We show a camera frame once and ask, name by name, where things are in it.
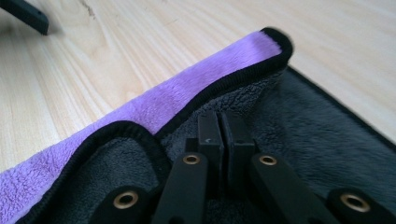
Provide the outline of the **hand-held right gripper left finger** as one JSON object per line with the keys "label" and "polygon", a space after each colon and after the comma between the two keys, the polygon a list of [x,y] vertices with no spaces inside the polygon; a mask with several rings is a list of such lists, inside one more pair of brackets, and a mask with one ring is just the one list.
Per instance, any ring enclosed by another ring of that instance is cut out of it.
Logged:
{"label": "hand-held right gripper left finger", "polygon": [[208,111],[198,116],[197,136],[186,140],[188,152],[198,152],[208,159],[207,197],[218,198],[221,190],[221,164],[223,141],[219,120],[215,111]]}

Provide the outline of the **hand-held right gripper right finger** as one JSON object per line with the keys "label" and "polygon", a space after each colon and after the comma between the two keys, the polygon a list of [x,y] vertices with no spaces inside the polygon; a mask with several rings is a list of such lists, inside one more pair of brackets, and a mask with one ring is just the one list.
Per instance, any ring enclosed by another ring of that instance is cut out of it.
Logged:
{"label": "hand-held right gripper right finger", "polygon": [[232,113],[220,114],[225,140],[225,180],[230,195],[245,194],[245,171],[255,154],[255,142],[243,119]]}

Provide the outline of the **purple and black cloth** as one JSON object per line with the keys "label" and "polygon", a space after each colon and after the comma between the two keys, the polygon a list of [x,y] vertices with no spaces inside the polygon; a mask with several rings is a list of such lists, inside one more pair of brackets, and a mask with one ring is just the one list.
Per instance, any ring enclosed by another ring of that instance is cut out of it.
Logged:
{"label": "purple and black cloth", "polygon": [[[396,145],[289,67],[290,40],[252,33],[0,173],[0,224],[396,224]],[[188,152],[215,111],[221,190]],[[220,114],[255,142],[230,195]]]}

